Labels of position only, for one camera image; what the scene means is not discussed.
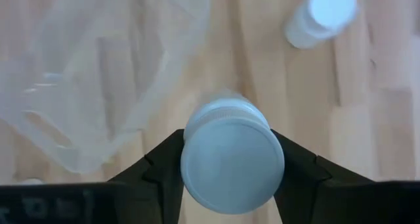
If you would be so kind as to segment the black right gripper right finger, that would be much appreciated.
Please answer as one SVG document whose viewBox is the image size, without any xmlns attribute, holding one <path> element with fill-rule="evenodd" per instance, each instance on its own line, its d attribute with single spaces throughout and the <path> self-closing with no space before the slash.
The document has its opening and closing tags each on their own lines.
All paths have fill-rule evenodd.
<svg viewBox="0 0 420 224">
<path fill-rule="evenodd" d="M 373 181 L 274 131 L 285 170 L 274 198 L 283 224 L 349 224 L 357 220 L 350 188 Z"/>
</svg>

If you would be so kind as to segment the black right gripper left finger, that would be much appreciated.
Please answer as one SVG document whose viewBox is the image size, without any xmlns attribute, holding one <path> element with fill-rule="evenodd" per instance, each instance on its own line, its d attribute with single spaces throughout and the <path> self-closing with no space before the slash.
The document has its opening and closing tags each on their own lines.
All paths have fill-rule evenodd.
<svg viewBox="0 0 420 224">
<path fill-rule="evenodd" d="M 123 185 L 122 197 L 115 204 L 117 224 L 178 224 L 184 190 L 180 174 L 183 133 L 176 130 L 110 179 Z"/>
</svg>

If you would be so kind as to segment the white pill bottle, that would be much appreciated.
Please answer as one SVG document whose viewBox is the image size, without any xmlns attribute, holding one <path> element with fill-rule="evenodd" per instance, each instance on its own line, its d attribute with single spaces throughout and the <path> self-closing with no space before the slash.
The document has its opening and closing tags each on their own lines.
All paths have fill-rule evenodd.
<svg viewBox="0 0 420 224">
<path fill-rule="evenodd" d="M 304 0 L 287 21 L 285 38 L 298 49 L 313 48 L 341 33 L 357 13 L 357 0 Z"/>
<path fill-rule="evenodd" d="M 180 171 L 190 195 L 223 214 L 251 212 L 282 182 L 282 146 L 263 113 L 233 91 L 196 107 L 183 133 Z"/>
</svg>

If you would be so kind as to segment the clear plastic basket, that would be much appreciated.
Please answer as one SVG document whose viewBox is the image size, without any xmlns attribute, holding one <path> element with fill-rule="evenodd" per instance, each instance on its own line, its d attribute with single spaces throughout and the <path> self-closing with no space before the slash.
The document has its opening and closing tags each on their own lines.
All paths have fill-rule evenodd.
<svg viewBox="0 0 420 224">
<path fill-rule="evenodd" d="M 205 35 L 211 0 L 0 0 L 0 118 L 67 170 L 143 129 Z"/>
</svg>

